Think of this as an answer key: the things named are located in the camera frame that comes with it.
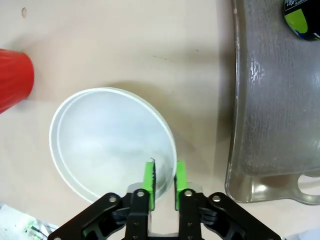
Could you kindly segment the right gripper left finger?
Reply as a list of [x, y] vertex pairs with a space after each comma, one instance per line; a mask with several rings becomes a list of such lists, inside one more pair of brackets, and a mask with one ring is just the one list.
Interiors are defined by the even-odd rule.
[[109, 192], [50, 233], [47, 240], [107, 240], [126, 227], [122, 240], [148, 240], [149, 214], [155, 209], [156, 164], [144, 167], [140, 188], [125, 196]]

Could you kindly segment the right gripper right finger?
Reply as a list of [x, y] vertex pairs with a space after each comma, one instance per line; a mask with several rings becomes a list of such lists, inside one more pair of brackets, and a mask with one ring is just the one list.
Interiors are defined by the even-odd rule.
[[176, 163], [174, 186], [179, 240], [204, 240], [201, 225], [222, 240], [281, 240], [277, 233], [224, 193], [205, 196], [202, 191], [192, 189], [183, 161]]

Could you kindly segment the white plastic bowl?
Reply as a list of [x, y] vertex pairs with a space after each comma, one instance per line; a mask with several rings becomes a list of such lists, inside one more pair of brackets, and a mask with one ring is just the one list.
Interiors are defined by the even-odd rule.
[[130, 185], [142, 182], [151, 161], [159, 199], [177, 168], [166, 120], [146, 100], [120, 88], [90, 88], [68, 97], [52, 118], [49, 148], [62, 179], [90, 203], [106, 193], [124, 196]]

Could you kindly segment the black Pepsi can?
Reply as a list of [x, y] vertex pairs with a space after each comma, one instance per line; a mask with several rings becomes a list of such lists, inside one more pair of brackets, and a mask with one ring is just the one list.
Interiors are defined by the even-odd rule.
[[284, 19], [306, 41], [320, 41], [320, 0], [284, 0]]

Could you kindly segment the white clutter with green marks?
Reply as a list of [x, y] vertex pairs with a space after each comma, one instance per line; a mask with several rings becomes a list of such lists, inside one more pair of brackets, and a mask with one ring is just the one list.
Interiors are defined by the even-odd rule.
[[57, 225], [0, 203], [0, 240], [47, 240]]

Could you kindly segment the brown plastic tray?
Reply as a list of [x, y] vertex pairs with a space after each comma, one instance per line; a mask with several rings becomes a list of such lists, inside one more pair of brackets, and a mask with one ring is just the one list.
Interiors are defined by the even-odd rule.
[[290, 199], [320, 205], [299, 188], [320, 178], [320, 40], [298, 37], [284, 0], [231, 0], [235, 103], [225, 191], [240, 203]]

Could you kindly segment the red plastic cup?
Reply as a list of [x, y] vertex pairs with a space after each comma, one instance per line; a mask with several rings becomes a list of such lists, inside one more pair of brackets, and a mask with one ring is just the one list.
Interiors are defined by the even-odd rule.
[[28, 55], [0, 48], [0, 114], [30, 95], [34, 78]]

